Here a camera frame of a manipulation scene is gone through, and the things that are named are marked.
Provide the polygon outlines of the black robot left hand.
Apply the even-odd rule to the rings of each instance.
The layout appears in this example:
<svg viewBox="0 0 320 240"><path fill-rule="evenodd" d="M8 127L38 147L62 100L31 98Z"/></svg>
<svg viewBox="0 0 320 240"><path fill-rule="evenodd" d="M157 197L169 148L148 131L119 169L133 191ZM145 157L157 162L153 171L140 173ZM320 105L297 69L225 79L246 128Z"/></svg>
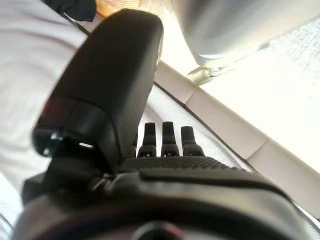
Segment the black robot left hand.
<svg viewBox="0 0 320 240"><path fill-rule="evenodd" d="M256 172L205 156L193 128L138 125L154 84L161 20L123 9L87 38L32 132L47 170L24 182L14 240L307 240L303 218Z"/></svg>

